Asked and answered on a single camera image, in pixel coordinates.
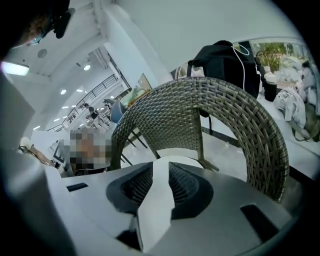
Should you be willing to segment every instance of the staircase railing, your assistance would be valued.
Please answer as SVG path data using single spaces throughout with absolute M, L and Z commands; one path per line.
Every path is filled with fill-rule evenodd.
M 70 113 L 67 115 L 67 118 L 65 118 L 61 124 L 58 124 L 47 131 L 61 132 L 66 130 L 72 121 L 77 117 L 77 115 L 79 115 L 79 113 L 85 108 L 85 103 L 90 105 L 96 97 L 110 89 L 117 81 L 118 78 L 113 74 L 103 82 L 99 83 L 92 91 L 87 93 L 86 96 L 78 102 L 78 104 L 70 111 Z

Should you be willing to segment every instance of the white earphone cable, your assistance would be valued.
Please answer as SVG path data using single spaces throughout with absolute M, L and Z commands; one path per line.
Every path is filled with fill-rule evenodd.
M 240 47 L 242 47 L 243 49 L 245 49 L 247 51 L 247 53 L 244 53 L 244 52 L 241 52 L 239 51 L 236 47 L 235 47 L 235 43 L 232 45 L 232 49 L 235 53 L 235 55 L 237 56 L 237 58 L 239 59 L 239 61 L 241 62 L 241 65 L 242 65 L 242 68 L 243 68 L 243 84 L 242 84 L 242 89 L 245 90 L 245 80 L 246 80 L 246 71 L 245 71 L 245 66 L 243 64 L 243 62 L 241 61 L 239 55 L 237 54 L 238 53 L 241 53 L 242 55 L 245 55 L 245 56 L 249 56 L 250 55 L 250 52 L 248 51 L 247 48 L 245 48 L 243 45 L 241 44 L 238 44 Z

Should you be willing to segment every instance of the wicker chair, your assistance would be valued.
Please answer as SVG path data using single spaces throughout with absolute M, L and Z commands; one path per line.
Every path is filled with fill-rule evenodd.
M 227 125 L 242 147 L 247 182 L 279 202 L 289 173 L 287 148 L 270 114 L 242 89 L 222 80 L 187 77 L 167 82 L 127 110 L 112 135 L 111 170 L 119 169 L 130 132 L 138 127 L 154 155 L 187 148 L 204 160 L 199 109 Z

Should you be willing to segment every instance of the ceiling light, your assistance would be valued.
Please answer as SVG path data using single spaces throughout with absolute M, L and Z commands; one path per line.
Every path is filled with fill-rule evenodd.
M 84 71 L 88 71 L 90 68 L 91 68 L 90 65 L 85 65 L 83 69 L 84 69 Z
M 28 66 L 8 61 L 1 62 L 1 69 L 7 74 L 18 76 L 26 76 L 29 72 Z

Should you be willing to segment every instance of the ceiling beam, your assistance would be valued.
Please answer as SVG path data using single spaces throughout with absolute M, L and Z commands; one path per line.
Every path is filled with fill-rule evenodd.
M 97 21 L 97 28 L 100 30 L 100 33 L 103 38 L 107 37 L 107 23 L 103 15 L 103 10 L 101 6 L 101 0 L 92 0 L 93 8 Z
M 35 74 L 31 72 L 29 72 L 26 76 L 12 74 L 10 75 L 10 77 L 13 79 L 13 81 L 29 82 L 39 85 L 48 85 L 51 83 L 51 79 L 48 76 Z
M 82 7 L 85 7 L 86 5 L 88 5 L 90 3 L 91 3 L 91 0 L 82 0 L 82 1 L 71 0 L 70 8 L 74 8 L 75 10 L 78 10 Z
M 96 48 L 106 42 L 106 38 L 102 38 L 101 35 L 96 35 L 75 48 L 63 59 L 63 61 L 60 62 L 51 74 L 52 83 L 58 86 L 61 81 L 64 81 L 65 77 L 68 75 L 70 67 L 75 65 L 79 61 L 79 58 L 93 52 Z

